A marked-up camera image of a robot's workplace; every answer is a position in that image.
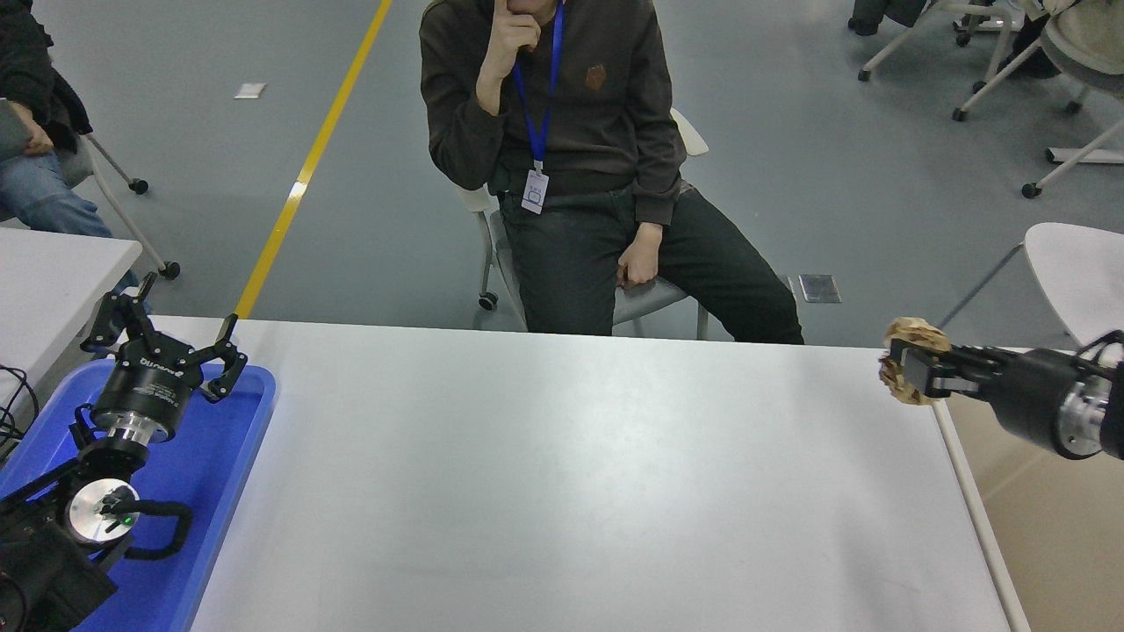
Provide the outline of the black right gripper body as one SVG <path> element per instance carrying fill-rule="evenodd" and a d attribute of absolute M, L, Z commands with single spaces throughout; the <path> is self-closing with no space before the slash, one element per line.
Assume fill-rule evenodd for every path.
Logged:
<path fill-rule="evenodd" d="M 1078 380 L 1073 356 L 1055 349 L 1031 349 L 1012 356 L 988 383 L 988 404 L 1001 428 L 1057 455 L 1077 457 L 1063 445 L 1059 415 Z"/>

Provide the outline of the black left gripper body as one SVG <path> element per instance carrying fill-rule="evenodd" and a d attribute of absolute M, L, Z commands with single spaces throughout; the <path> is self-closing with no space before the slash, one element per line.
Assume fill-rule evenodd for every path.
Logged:
<path fill-rule="evenodd" d="M 140 419 L 153 436 L 174 436 L 184 419 L 192 392 L 202 385 L 199 365 L 179 364 L 172 344 L 160 343 L 153 356 L 140 341 L 118 347 L 116 363 L 105 389 L 92 406 L 90 419 L 97 428 L 123 427 L 125 421 Z"/>

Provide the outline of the person's hand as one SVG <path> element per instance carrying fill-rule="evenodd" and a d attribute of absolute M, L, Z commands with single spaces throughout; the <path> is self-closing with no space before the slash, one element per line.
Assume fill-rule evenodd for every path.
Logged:
<path fill-rule="evenodd" d="M 28 139 L 25 142 L 24 154 L 28 156 L 39 156 L 44 155 L 54 148 L 54 143 L 51 139 L 48 133 L 40 127 L 39 124 L 33 119 L 31 108 L 27 105 L 15 103 L 15 101 L 9 100 L 8 103 L 11 105 L 12 111 L 16 112 L 18 119 L 25 126 L 25 129 L 29 133 Z"/>

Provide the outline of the person's left hand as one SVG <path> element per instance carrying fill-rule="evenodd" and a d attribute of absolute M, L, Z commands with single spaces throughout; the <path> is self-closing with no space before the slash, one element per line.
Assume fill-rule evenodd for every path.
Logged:
<path fill-rule="evenodd" d="M 618 259 L 616 285 L 623 291 L 638 285 L 649 285 L 659 274 L 659 249 L 663 241 L 664 227 L 651 222 L 638 224 L 635 236 Z"/>

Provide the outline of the person's right hand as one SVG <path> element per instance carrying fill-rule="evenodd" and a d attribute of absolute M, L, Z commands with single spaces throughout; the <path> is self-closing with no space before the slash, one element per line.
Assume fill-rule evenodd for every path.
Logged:
<path fill-rule="evenodd" d="M 501 112 L 501 92 L 518 53 L 538 47 L 542 25 L 555 11 L 554 1 L 495 1 L 484 57 L 475 80 L 475 100 L 482 111 Z"/>

